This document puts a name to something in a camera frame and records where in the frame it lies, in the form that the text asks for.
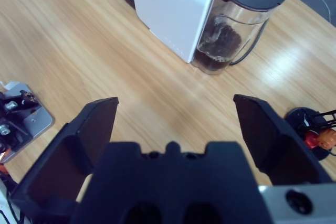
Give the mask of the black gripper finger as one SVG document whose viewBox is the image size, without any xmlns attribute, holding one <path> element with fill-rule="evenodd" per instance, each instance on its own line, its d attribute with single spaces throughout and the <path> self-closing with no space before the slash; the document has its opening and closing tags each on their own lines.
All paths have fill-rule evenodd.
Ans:
<svg viewBox="0 0 336 224">
<path fill-rule="evenodd" d="M 57 133 L 11 195 L 19 208 L 75 203 L 111 139 L 118 98 L 90 102 Z"/>
<path fill-rule="evenodd" d="M 273 185 L 331 182 L 312 151 L 268 102 L 242 94 L 233 101 L 253 161 Z"/>
</svg>

